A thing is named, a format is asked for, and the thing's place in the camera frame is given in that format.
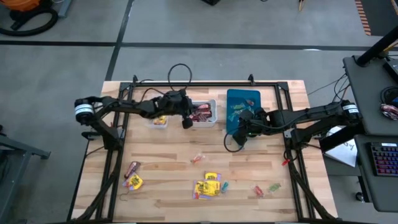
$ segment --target black hose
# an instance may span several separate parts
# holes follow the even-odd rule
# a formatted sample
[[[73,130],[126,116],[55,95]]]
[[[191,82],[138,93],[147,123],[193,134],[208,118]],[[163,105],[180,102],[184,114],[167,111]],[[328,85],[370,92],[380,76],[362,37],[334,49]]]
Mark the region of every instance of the black hose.
[[[27,36],[37,35],[51,29],[51,27],[53,27],[58,21],[58,13],[54,9],[49,7],[46,8],[40,7],[38,9],[34,9],[32,11],[23,12],[23,13],[24,15],[21,17],[21,19],[16,21],[16,23],[12,25],[12,28],[14,30],[6,30],[0,28],[0,34],[9,35],[13,37],[27,37]],[[51,14],[51,19],[48,21],[48,23],[35,29],[16,31],[16,29],[20,28],[22,25],[24,25],[27,21],[29,21],[33,17],[43,13]]]

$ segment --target keyboard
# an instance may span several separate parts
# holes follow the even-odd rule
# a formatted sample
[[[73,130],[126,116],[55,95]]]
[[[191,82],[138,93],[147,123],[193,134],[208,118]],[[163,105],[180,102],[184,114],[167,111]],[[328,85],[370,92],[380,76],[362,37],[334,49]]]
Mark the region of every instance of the keyboard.
[[[374,174],[398,177],[398,147],[396,143],[369,142]]]

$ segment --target concrete floor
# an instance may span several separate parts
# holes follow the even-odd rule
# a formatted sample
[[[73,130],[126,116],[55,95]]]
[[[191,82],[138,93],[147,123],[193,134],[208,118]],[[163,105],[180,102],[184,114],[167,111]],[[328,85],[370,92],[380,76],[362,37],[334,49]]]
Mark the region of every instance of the concrete floor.
[[[12,219],[31,223],[66,219],[87,142],[75,121],[75,99],[99,95],[113,47],[4,45],[1,40],[115,42],[128,0],[74,0],[68,17],[46,33],[24,38],[0,35],[0,124],[21,142],[52,152],[33,158],[24,176]],[[354,0],[135,0],[123,42],[264,45],[370,46]],[[47,18],[39,16],[33,27]],[[0,8],[0,26],[9,26]],[[305,80],[307,92],[339,78],[343,57],[360,51],[189,49],[122,47],[112,80],[166,80],[168,69],[187,63],[194,80]],[[174,79],[186,79],[176,70]],[[309,96],[312,106],[333,98],[333,86]],[[347,99],[353,100],[352,93]],[[356,179],[330,177],[344,220],[396,223],[398,214],[379,213],[354,200]]]

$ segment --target blue plate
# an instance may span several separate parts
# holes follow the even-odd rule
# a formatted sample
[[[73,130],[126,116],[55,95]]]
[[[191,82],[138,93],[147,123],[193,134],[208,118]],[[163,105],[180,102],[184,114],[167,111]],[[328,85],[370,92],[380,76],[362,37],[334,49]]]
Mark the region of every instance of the blue plate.
[[[261,94],[257,90],[228,90],[226,92],[226,131],[230,132],[239,125],[241,110],[251,111],[261,107]]]

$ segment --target wooden tabletop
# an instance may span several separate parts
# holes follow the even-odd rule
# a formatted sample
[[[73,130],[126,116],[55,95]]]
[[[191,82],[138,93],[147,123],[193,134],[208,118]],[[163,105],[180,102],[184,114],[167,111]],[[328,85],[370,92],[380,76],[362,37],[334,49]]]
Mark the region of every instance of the wooden tabletop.
[[[304,82],[287,81],[294,110],[309,107]],[[120,82],[105,82],[102,95],[118,96]],[[223,146],[226,129],[226,91],[228,87],[191,87],[187,95],[192,100],[217,102],[218,121],[212,128],[184,130],[180,116],[169,118],[167,129],[151,129],[148,120],[132,114],[126,131],[122,171],[119,180],[114,222],[277,222],[296,221],[289,169],[283,162],[284,141],[281,134],[249,139],[245,149],[229,153]],[[273,87],[244,87],[239,89],[261,92],[261,105],[266,111],[276,110]],[[140,100],[145,88],[134,90]],[[159,96],[149,91],[145,99]],[[104,120],[110,124],[113,114]],[[101,147],[102,139],[90,142],[88,152]],[[197,153],[206,159],[191,164]],[[322,205],[337,216],[321,151],[308,147],[303,150],[310,188]],[[81,215],[98,193],[106,158],[104,149],[89,155],[84,164],[73,218]],[[143,186],[128,192],[122,186],[123,174],[132,161],[142,163],[137,171]],[[192,199],[193,181],[202,180],[205,171],[218,172],[222,181],[229,182],[225,194],[211,200]],[[279,183],[282,187],[270,194],[267,189]],[[260,186],[265,197],[258,199],[252,187]],[[304,194],[303,209],[306,211]],[[109,197],[105,200],[104,215]]]

